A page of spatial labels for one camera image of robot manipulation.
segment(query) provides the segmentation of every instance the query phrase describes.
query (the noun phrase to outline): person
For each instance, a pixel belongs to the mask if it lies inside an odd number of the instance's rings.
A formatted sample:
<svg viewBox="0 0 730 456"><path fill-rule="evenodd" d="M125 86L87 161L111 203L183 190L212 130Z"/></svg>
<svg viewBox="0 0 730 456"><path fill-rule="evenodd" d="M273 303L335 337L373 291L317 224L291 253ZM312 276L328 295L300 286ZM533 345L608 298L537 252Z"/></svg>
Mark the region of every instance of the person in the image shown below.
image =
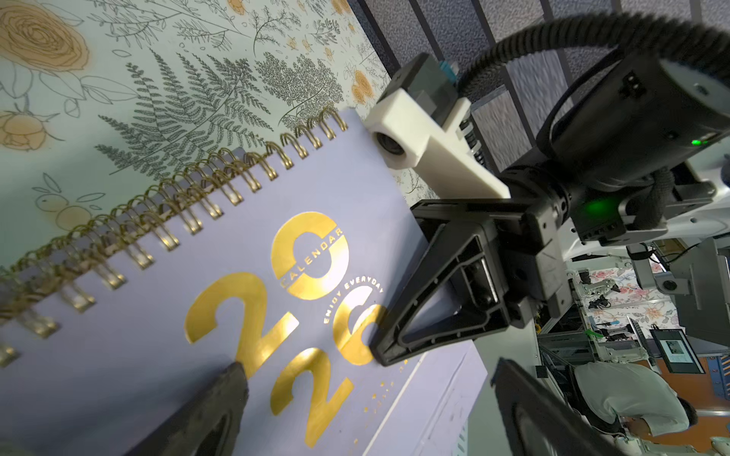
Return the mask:
<svg viewBox="0 0 730 456"><path fill-rule="evenodd" d="M578 396L571 405L595 428L621 431L618 417L630 417L634 435L660 436L697 424L697 412L657 373L640 364L593 362L575 366Z"/></svg>

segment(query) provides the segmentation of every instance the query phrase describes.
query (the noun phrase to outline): gray panel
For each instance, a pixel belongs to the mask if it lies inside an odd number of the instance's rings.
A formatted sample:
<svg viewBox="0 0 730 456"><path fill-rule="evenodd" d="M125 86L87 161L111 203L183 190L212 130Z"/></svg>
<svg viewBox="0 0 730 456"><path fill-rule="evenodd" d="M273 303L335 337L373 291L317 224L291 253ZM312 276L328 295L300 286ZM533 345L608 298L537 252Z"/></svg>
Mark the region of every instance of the gray panel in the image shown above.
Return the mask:
<svg viewBox="0 0 730 456"><path fill-rule="evenodd" d="M730 29L730 3L727 0L702 0L702 22L722 30Z"/></svg>
<svg viewBox="0 0 730 456"><path fill-rule="evenodd" d="M380 62L383 63L385 70L388 71L388 75L392 77L395 72L398 71L400 65L398 65L396 59L393 58L393 51L389 49L390 46L388 43L380 41L380 38L375 31L376 27L379 28L380 26L376 23L373 24L368 20L368 17L359 1L350 0L350 7L352 8L355 17L358 18L360 27L363 28L363 31L367 35L367 39L370 41L373 49L375 49L378 58L380 58Z"/></svg>
<svg viewBox="0 0 730 456"><path fill-rule="evenodd" d="M560 96L568 88L555 51L527 55L507 64L527 122L534 135ZM560 117L573 106L570 99L563 105Z"/></svg>
<svg viewBox="0 0 730 456"><path fill-rule="evenodd" d="M610 0L550 0L550 8L555 18L579 15L589 12L611 12ZM596 47L574 47L565 49L568 71L575 81L581 74L595 65L610 50ZM589 81L573 95L573 100L580 100L587 94L600 78Z"/></svg>
<svg viewBox="0 0 730 456"><path fill-rule="evenodd" d="M610 12L611 0L550 0L553 17L564 18L587 12Z"/></svg>
<svg viewBox="0 0 730 456"><path fill-rule="evenodd" d="M512 97L504 86L487 97L489 101L481 104L472 114L498 170L504 171L530 149L530 141Z"/></svg>
<svg viewBox="0 0 730 456"><path fill-rule="evenodd" d="M365 1L402 66L419 53L434 53L407 0Z"/></svg>
<svg viewBox="0 0 730 456"><path fill-rule="evenodd" d="M621 0L624 12L646 12L690 20L689 0Z"/></svg>
<svg viewBox="0 0 730 456"><path fill-rule="evenodd" d="M418 4L446 61L465 69L489 48L470 0L419 0Z"/></svg>
<svg viewBox="0 0 730 456"><path fill-rule="evenodd" d="M539 0L479 0L494 39L509 36L542 19Z"/></svg>

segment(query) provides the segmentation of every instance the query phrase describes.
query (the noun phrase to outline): yellow rose illustration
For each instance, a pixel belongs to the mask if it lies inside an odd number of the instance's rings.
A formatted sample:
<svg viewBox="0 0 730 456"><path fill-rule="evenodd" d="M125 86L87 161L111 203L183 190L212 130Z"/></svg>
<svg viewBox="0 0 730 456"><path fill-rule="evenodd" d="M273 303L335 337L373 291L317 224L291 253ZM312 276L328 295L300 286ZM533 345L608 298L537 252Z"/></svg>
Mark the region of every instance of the yellow rose illustration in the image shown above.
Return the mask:
<svg viewBox="0 0 730 456"><path fill-rule="evenodd" d="M365 104L365 95L357 85L353 85L353 97L355 98L355 103Z"/></svg>
<svg viewBox="0 0 730 456"><path fill-rule="evenodd" d="M246 8L243 6L241 0L228 0L228 5L233 11L237 12L241 16L246 14Z"/></svg>
<svg viewBox="0 0 730 456"><path fill-rule="evenodd" d="M345 9L342 8L342 4L340 3L340 0L332 0L332 7L334 8L335 12L337 14L341 15L345 12Z"/></svg>
<svg viewBox="0 0 730 456"><path fill-rule="evenodd" d="M0 144L10 149L36 150L43 145L43 122L27 114L0 112Z"/></svg>
<svg viewBox="0 0 730 456"><path fill-rule="evenodd" d="M371 98L375 96L375 93L372 91L370 81L367 80L367 76L365 76L365 74L360 70L357 70L355 72L355 84L357 84L357 86L362 89L363 94L366 97Z"/></svg>
<svg viewBox="0 0 730 456"><path fill-rule="evenodd" d="M46 9L0 0L0 56L36 69L64 72L88 61L83 37Z"/></svg>

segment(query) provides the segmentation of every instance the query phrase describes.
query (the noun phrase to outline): green led light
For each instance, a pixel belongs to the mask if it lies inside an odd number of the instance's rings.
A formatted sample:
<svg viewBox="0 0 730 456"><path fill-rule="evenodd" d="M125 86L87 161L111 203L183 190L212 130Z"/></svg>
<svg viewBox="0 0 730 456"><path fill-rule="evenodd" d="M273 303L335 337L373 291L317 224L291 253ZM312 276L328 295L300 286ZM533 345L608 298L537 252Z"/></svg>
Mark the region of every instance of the green led light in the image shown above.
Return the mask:
<svg viewBox="0 0 730 456"><path fill-rule="evenodd" d="M585 213L590 217L606 217L615 209L615 204L610 199L597 199L585 205Z"/></svg>

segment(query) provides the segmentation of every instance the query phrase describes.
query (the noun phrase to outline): floral backdrop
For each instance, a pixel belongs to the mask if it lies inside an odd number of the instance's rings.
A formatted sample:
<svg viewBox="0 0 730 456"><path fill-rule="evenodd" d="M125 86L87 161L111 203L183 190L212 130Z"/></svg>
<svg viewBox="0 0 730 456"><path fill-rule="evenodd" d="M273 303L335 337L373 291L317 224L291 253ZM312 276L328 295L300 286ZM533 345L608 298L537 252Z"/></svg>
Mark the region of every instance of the floral backdrop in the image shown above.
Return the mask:
<svg viewBox="0 0 730 456"><path fill-rule="evenodd" d="M346 0L0 0L0 23L4 266L218 147L363 117L389 82Z"/></svg>
<svg viewBox="0 0 730 456"><path fill-rule="evenodd" d="M654 273L662 272L661 265L652 263ZM605 298L611 303L608 309L590 309L588 314L593 316L596 323L620 321L621 326L628 325L629 318L639 323L644 335L649 337L651 325L661 329L681 328L677 316L677 308L668 295L658 290L642 290L637 283L636 273L628 269L602 269L591 271L591 283L603 279L614 279L619 291L610 291ZM588 307L591 299L583 299Z"/></svg>

